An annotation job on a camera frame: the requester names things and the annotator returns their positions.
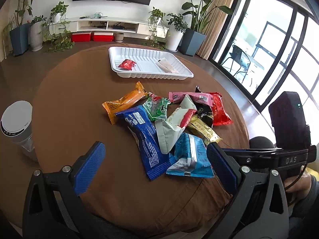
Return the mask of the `person's right forearm sleeve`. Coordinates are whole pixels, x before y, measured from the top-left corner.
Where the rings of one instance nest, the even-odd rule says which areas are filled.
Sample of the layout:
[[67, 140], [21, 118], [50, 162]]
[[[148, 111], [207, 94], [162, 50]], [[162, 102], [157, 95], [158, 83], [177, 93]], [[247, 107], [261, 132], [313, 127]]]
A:
[[289, 238], [318, 238], [318, 181], [304, 172], [291, 186], [296, 179], [290, 177], [284, 182], [295, 201], [289, 218]]

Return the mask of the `person's right hand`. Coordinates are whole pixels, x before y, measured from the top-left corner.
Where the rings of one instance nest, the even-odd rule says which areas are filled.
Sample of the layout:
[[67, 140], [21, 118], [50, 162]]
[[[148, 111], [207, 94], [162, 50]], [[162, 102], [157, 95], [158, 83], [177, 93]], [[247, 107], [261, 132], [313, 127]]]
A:
[[306, 171], [307, 166], [302, 166], [297, 176], [287, 178], [284, 181], [284, 189], [288, 193], [308, 194], [311, 189], [312, 178]]

